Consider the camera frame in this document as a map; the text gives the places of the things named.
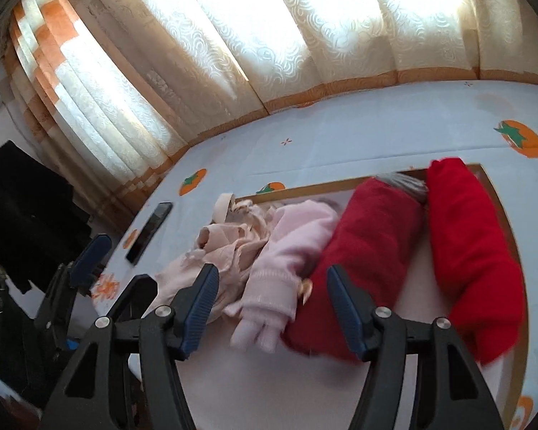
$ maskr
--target baby clothes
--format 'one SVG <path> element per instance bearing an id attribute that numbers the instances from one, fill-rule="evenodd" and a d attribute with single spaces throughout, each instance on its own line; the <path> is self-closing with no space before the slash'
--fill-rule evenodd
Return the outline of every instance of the baby clothes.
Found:
<path id="1" fill-rule="evenodd" d="M 199 231 L 194 248 L 155 275 L 158 294 L 147 311 L 169 305 L 180 289 L 193 284 L 205 264 L 213 264 L 219 271 L 219 290 L 208 322 L 218 318 L 243 292 L 251 265 L 271 234 L 274 211 L 251 201 L 235 204 L 231 194 L 222 194 L 213 223 Z"/>
<path id="2" fill-rule="evenodd" d="M 224 310 L 241 317 L 232 346 L 247 349 L 256 343 L 275 351 L 280 333 L 295 319 L 301 277 L 314 267 L 338 220 L 329 205 L 310 200 L 275 211 L 275 227 L 251 266 L 243 297 Z"/>
<path id="3" fill-rule="evenodd" d="M 382 176 L 383 181 L 368 179 L 355 189 L 310 275 L 313 293 L 282 335 L 291 349 L 357 360 L 346 345 L 327 292 L 326 272 L 334 264 L 343 266 L 377 306 L 394 306 L 423 224 L 423 208 L 411 194 L 423 200 L 425 188 L 419 180 L 393 175 Z"/>
<path id="4" fill-rule="evenodd" d="M 454 301 L 450 321 L 486 364 L 518 340 L 522 270 L 508 251 L 490 196 L 460 158 L 432 162 L 426 182 L 436 282 Z"/>

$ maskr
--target red cloth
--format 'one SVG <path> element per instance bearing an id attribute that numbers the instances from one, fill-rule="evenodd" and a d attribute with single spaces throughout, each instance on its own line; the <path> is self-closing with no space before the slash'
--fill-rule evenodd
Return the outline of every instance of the red cloth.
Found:
<path id="1" fill-rule="evenodd" d="M 454 302 L 450 321 L 486 364 L 518 339 L 522 271 L 508 251 L 490 196 L 461 159 L 432 162 L 426 184 L 436 282 Z"/>
<path id="2" fill-rule="evenodd" d="M 342 265 L 353 283 L 378 306 L 392 308 L 405 281 L 414 243 L 422 229 L 422 206 L 377 179 L 359 185 L 311 274 L 313 292 L 285 329 L 287 346 L 304 354 L 357 361 L 347 348 L 326 286 L 327 269 Z"/>

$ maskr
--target sheer white curtain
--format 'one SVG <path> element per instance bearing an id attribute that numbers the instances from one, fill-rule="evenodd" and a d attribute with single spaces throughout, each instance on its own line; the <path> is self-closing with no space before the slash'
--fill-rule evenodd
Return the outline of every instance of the sheer white curtain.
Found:
<path id="1" fill-rule="evenodd" d="M 119 198 L 282 108 L 402 82 L 538 84 L 524 0 L 22 0 L 14 19 L 26 76 Z"/>

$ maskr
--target black phone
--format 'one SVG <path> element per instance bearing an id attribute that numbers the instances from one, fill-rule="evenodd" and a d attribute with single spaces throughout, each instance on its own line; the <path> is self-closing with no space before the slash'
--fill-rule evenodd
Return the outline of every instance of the black phone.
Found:
<path id="1" fill-rule="evenodd" d="M 172 208 L 172 202 L 162 202 L 161 204 L 158 204 L 150 218 L 147 220 L 142 232 L 139 233 L 131 249 L 127 253 L 126 259 L 128 262 L 130 262 L 132 265 L 136 265 L 138 263 L 139 258 L 142 256 L 143 251 L 150 243 L 151 238 L 153 238 L 155 232 L 167 218 Z"/>

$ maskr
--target pink sweater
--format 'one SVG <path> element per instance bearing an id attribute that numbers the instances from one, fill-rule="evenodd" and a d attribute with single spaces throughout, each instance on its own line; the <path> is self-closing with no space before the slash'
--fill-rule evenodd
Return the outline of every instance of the pink sweater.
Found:
<path id="1" fill-rule="evenodd" d="M 279 333 L 295 319 L 301 278 L 316 264 L 339 221 L 323 202 L 304 201 L 275 212 L 275 228 L 251 266 L 243 297 L 225 309 L 242 318 L 233 337 L 234 346 L 245 349 L 253 341 L 271 352 Z M 259 338 L 267 339 L 259 344 Z"/>

